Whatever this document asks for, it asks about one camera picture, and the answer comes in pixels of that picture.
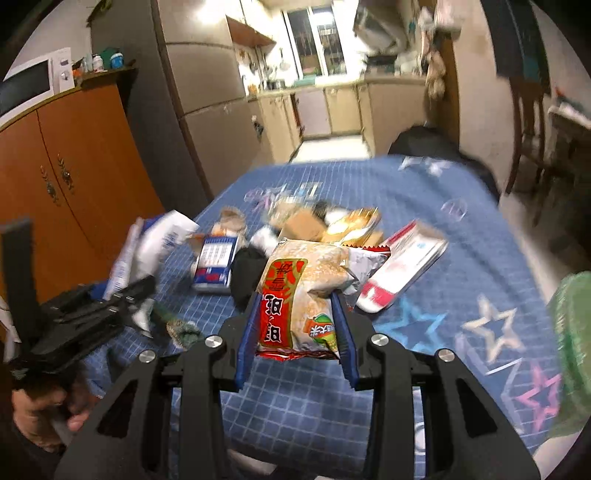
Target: kitchen counter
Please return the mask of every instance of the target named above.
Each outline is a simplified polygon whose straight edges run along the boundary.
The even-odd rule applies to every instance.
[[[246,99],[249,102],[255,101],[259,98],[266,98],[266,97],[274,97],[280,95],[290,95],[292,93],[301,92],[302,90],[318,90],[318,89],[326,89],[326,88],[337,88],[337,87],[348,87],[348,86],[357,86],[367,83],[399,83],[399,84],[411,84],[411,85],[424,85],[426,82],[425,76],[419,75],[393,75],[393,74],[370,74],[364,77],[361,77],[358,80],[353,80],[350,82],[334,82],[334,83],[327,83],[325,85],[305,85],[302,87],[291,87],[285,88],[281,90],[266,90],[263,92],[259,92],[256,95],[248,95]]]

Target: chair back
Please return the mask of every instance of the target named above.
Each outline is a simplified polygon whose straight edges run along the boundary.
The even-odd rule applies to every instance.
[[[515,124],[515,148],[532,160],[544,162],[545,114],[544,89],[536,82],[523,78],[511,78],[513,115]],[[539,142],[532,148],[534,139]]]

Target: star pattern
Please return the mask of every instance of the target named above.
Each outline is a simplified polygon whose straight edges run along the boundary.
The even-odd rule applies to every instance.
[[[499,312],[484,295],[478,297],[478,308],[481,317],[478,320],[464,323],[462,328],[484,338],[488,364],[496,361],[504,346],[518,352],[525,351],[525,346],[513,330],[513,320],[517,309]],[[497,335],[495,332],[496,323],[501,320],[504,321],[500,332],[502,334]]]
[[[513,399],[511,398],[511,388],[523,359],[518,358],[517,360],[513,360],[506,365],[491,370],[482,361],[476,352],[476,349],[470,345],[468,338],[464,334],[460,333],[456,335],[455,347],[455,352],[457,355],[468,367],[468,369],[473,374],[477,375],[478,381],[491,395],[491,397],[494,398],[497,403],[498,399],[501,399],[502,404],[499,406],[513,424],[515,431],[520,435],[523,434],[525,429],[521,418],[517,413]]]
[[[437,335],[437,328],[445,319],[446,314],[422,313],[412,305],[406,296],[400,299],[402,310],[400,320],[376,325],[377,331],[385,333],[404,345],[404,348],[423,352],[429,355],[443,348],[443,342]]]
[[[534,388],[520,395],[516,400],[533,409],[533,433],[538,433],[547,418],[555,417],[558,414],[558,387],[561,375],[558,374],[548,379],[538,362],[532,360],[530,366]],[[540,400],[544,399],[546,402],[542,405]]]

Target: blue star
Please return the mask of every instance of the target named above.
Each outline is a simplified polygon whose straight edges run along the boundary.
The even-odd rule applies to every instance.
[[[400,342],[404,348],[416,352],[432,355],[436,350],[443,348],[443,342],[437,336],[436,330],[445,319],[446,313],[440,315],[421,313],[418,307],[407,300],[406,296],[401,297],[400,308],[402,308],[400,320],[376,325],[376,329]]]

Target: blue tablecloth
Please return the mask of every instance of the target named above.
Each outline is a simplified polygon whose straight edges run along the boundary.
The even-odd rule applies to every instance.
[[[368,161],[264,167],[241,177],[197,218],[208,231],[226,205],[245,212],[250,233],[262,224],[244,201],[255,188],[321,182],[317,194],[344,207],[377,206],[386,236],[419,218],[443,231],[444,255],[375,321],[407,348],[433,353],[454,349],[533,452],[546,438],[558,409],[560,367],[550,319],[525,259],[489,193],[470,171],[425,162],[399,170],[402,157]],[[449,211],[452,201],[465,215]],[[157,300],[205,334],[217,332],[235,312],[229,296],[191,288],[188,246],[177,248],[160,275]],[[128,329],[86,359],[97,392],[110,384],[107,362],[124,366],[155,346]],[[156,346],[172,352],[171,345]],[[361,474],[369,433],[372,393],[356,393],[336,361],[280,363],[255,359],[250,380],[237,394],[222,393],[229,445],[273,463],[319,475]],[[415,476],[424,476],[420,393],[415,392]],[[173,423],[178,412],[174,397]]]

